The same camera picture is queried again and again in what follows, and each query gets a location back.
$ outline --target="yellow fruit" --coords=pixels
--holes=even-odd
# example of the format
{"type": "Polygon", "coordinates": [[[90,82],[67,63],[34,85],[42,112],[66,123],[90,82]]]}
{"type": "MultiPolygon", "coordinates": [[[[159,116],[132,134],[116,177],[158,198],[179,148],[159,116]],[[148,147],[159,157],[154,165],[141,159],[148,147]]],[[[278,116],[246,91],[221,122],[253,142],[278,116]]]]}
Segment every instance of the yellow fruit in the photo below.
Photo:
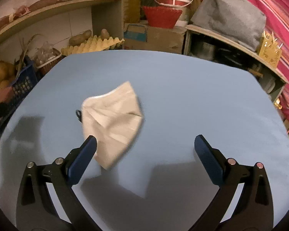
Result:
{"type": "Polygon", "coordinates": [[[7,86],[9,86],[9,84],[9,80],[3,80],[2,82],[0,82],[0,90],[5,89],[7,86]]]}
{"type": "Polygon", "coordinates": [[[14,80],[15,80],[15,75],[13,75],[13,76],[11,76],[9,79],[8,79],[8,81],[10,82],[10,83],[12,83],[14,80]]]}
{"type": "Polygon", "coordinates": [[[8,66],[5,62],[0,61],[0,81],[8,77],[8,66]]]}
{"type": "Polygon", "coordinates": [[[8,66],[8,76],[14,76],[16,71],[15,66],[8,62],[6,64],[8,66]]]}

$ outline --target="yellow egg tray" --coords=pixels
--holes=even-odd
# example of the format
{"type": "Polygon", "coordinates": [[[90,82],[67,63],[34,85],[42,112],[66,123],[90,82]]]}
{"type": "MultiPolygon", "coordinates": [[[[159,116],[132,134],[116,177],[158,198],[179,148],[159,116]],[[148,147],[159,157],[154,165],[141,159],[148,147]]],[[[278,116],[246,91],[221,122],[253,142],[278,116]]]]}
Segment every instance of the yellow egg tray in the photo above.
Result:
{"type": "Polygon", "coordinates": [[[71,54],[80,54],[87,52],[96,52],[102,50],[110,50],[115,47],[119,47],[124,42],[124,39],[119,40],[118,37],[113,39],[110,37],[108,40],[102,40],[101,36],[97,37],[96,35],[90,37],[87,41],[83,42],[80,46],[67,46],[66,48],[61,49],[61,53],[65,56],[71,54]]]}

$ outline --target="bucket handle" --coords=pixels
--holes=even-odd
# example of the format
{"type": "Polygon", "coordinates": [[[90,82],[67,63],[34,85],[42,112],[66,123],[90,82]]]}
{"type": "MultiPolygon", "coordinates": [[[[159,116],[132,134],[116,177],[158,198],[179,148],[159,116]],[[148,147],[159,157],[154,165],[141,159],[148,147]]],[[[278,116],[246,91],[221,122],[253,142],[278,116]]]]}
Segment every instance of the bucket handle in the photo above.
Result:
{"type": "Polygon", "coordinates": [[[193,0],[191,0],[188,4],[185,4],[185,5],[183,5],[183,6],[181,6],[181,5],[171,5],[170,6],[170,4],[164,4],[164,3],[159,3],[158,1],[156,1],[156,0],[154,0],[156,3],[158,3],[159,5],[161,5],[161,6],[166,6],[166,7],[179,7],[179,8],[181,8],[181,7],[186,7],[186,6],[188,6],[188,5],[190,5],[192,2],[193,2],[193,0]]]}

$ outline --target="shelf board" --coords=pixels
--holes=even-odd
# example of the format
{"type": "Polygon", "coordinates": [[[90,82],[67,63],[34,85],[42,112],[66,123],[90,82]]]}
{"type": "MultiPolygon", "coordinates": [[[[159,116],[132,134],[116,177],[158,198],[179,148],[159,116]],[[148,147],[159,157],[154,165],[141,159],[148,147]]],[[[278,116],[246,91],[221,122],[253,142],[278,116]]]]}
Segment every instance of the shelf board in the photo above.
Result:
{"type": "Polygon", "coordinates": [[[274,72],[276,75],[278,75],[284,83],[289,83],[288,79],[278,70],[275,69],[273,67],[271,67],[264,59],[262,59],[259,55],[257,55],[257,53],[252,52],[251,50],[249,50],[248,48],[236,43],[235,41],[232,41],[230,39],[228,39],[225,36],[222,36],[216,32],[213,32],[211,30],[205,29],[205,28],[201,28],[195,25],[187,25],[186,29],[196,32],[196,33],[201,33],[207,36],[210,36],[214,39],[217,39],[219,41],[222,41],[224,43],[227,43],[229,45],[231,45],[232,47],[235,47],[241,51],[243,51],[244,53],[248,54],[249,56],[253,57],[254,59],[256,59],[257,61],[261,62],[263,65],[265,65],[267,68],[269,68],[272,72],[274,72]]]}
{"type": "Polygon", "coordinates": [[[10,36],[38,21],[70,10],[110,3],[116,0],[70,0],[56,3],[30,12],[0,29],[0,44],[10,36]]]}

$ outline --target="mask ear loop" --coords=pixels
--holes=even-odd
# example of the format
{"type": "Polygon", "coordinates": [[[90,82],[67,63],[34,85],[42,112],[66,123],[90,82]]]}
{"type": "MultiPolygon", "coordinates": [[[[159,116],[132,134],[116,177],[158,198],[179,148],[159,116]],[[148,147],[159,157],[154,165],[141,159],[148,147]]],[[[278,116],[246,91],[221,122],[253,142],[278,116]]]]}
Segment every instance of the mask ear loop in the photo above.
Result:
{"type": "Polygon", "coordinates": [[[76,110],[75,113],[76,113],[76,116],[77,116],[78,120],[80,122],[82,122],[82,113],[81,113],[81,111],[80,110],[76,110]]]}

